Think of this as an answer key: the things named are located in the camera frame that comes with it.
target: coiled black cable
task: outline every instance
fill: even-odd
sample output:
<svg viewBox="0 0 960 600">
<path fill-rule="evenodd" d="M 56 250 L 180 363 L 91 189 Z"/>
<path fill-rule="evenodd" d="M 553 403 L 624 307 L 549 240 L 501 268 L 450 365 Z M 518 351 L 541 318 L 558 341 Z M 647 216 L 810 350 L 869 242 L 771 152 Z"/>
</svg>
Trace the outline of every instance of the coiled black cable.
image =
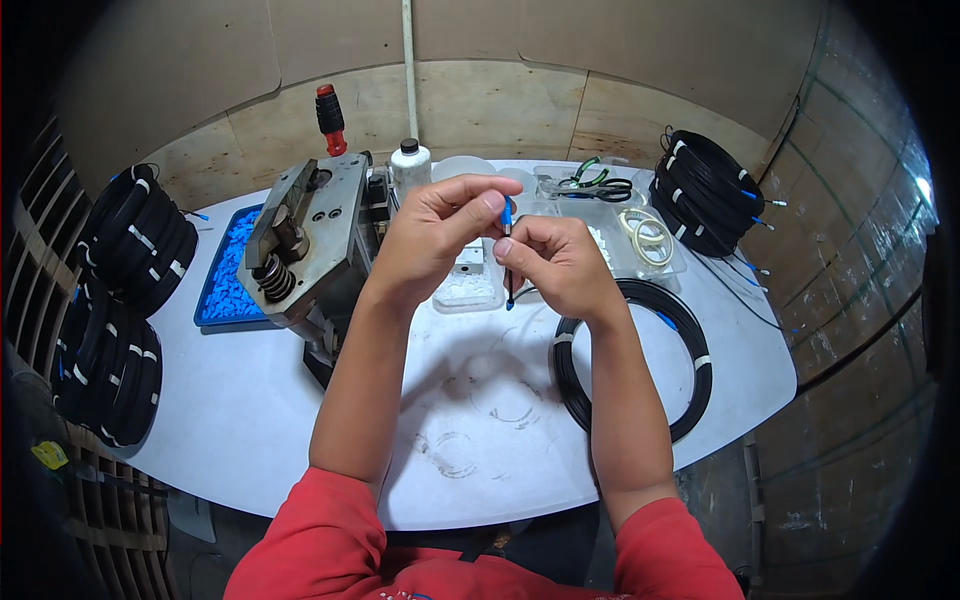
<svg viewBox="0 0 960 600">
<path fill-rule="evenodd" d="M 670 423 L 670 441 L 675 443 L 693 429 L 707 410 L 713 387 L 707 338 L 693 311 L 676 294 L 640 279 L 622 278 L 616 281 L 616 285 L 628 303 L 648 308 L 672 323 L 690 352 L 694 370 L 693 392 L 684 413 Z M 560 319 L 553 343 L 553 369 L 566 410 L 589 433 L 592 404 L 573 368 L 573 334 L 580 323 L 579 319 Z"/>
<path fill-rule="evenodd" d="M 758 222 L 766 202 L 732 156 L 698 133 L 665 134 L 669 144 L 650 183 L 650 200 L 685 246 L 714 258 L 729 256 Z"/>
<path fill-rule="evenodd" d="M 156 413 L 160 341 L 142 316 L 91 277 L 79 285 L 57 338 L 54 407 L 111 447 L 137 444 Z"/>
<path fill-rule="evenodd" d="M 149 317 L 173 294 L 196 247 L 193 224 L 150 166 L 139 164 L 118 174 L 97 199 L 77 242 L 77 260 L 116 298 Z"/>
</svg>

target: person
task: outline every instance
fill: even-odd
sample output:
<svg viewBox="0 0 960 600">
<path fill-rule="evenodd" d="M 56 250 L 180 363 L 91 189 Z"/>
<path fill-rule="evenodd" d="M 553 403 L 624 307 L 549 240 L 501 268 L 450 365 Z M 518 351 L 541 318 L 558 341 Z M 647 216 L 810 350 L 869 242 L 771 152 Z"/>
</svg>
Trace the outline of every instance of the person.
<svg viewBox="0 0 960 600">
<path fill-rule="evenodd" d="M 412 190 L 356 303 L 309 447 L 309 468 L 264 539 L 239 563 L 227 599 L 743 598 L 673 480 L 670 431 L 630 310 L 585 224 L 498 218 L 520 183 L 463 175 Z M 590 447 L 616 535 L 617 594 L 562 586 L 499 556 L 387 547 L 376 516 L 391 460 L 410 322 L 478 236 L 561 315 L 589 327 Z M 369 365 L 377 365 L 370 377 Z"/>
</svg>

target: cardboard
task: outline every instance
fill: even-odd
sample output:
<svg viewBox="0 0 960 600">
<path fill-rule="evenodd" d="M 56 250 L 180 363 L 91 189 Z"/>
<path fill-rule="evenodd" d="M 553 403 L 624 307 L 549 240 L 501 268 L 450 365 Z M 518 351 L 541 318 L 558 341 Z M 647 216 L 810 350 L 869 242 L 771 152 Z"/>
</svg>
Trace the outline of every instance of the cardboard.
<svg viewBox="0 0 960 600">
<path fill-rule="evenodd" d="M 774 139 L 804 78 L 822 2 L 523 0 L 525 60 L 662 89 Z"/>
<path fill-rule="evenodd" d="M 520 59 L 514 0 L 413 0 L 412 8 L 416 60 Z"/>
<path fill-rule="evenodd" d="M 110 5 L 56 98 L 63 143 L 96 198 L 117 171 L 280 83 L 266 0 Z"/>
<path fill-rule="evenodd" d="M 403 62 L 398 0 L 268 0 L 268 4 L 284 87 Z"/>
</svg>

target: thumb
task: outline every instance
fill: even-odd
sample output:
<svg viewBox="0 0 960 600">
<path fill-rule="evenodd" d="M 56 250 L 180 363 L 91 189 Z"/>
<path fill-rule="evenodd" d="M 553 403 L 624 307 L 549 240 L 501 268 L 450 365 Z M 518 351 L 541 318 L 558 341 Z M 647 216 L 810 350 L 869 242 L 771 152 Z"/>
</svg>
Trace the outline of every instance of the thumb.
<svg viewBox="0 0 960 600">
<path fill-rule="evenodd" d="M 526 277 L 537 287 L 540 287 L 552 266 L 537 251 L 509 237 L 498 239 L 493 244 L 493 256 L 496 262 Z"/>
<path fill-rule="evenodd" d="M 485 190 L 444 219 L 444 227 L 448 229 L 450 238 L 462 248 L 499 219 L 505 203 L 506 200 L 500 192 L 494 189 Z"/>
</svg>

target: white pipe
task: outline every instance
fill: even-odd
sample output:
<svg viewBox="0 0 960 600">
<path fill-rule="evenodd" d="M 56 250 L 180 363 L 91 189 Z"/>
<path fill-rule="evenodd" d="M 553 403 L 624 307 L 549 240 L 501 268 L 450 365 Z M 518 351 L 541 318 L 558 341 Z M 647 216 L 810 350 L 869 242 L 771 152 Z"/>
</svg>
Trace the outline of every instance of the white pipe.
<svg viewBox="0 0 960 600">
<path fill-rule="evenodd" d="M 410 137 L 420 139 L 417 124 L 417 80 L 414 79 L 414 20 L 410 0 L 402 0 L 403 12 L 403 67 L 407 79 L 407 113 L 410 117 Z"/>
</svg>

